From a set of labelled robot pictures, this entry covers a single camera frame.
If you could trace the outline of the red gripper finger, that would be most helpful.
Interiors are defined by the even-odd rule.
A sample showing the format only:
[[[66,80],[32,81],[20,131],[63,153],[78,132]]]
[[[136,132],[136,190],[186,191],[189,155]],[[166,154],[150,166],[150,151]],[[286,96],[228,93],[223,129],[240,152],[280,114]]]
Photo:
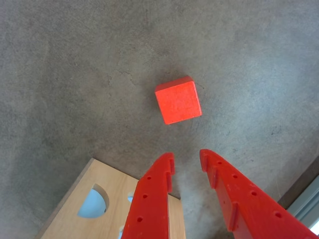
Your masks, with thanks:
[[[161,155],[138,181],[126,219],[123,239],[168,239],[168,193],[175,174],[174,154]]]
[[[200,150],[202,171],[217,193],[236,239],[316,239],[304,224],[217,153]]]

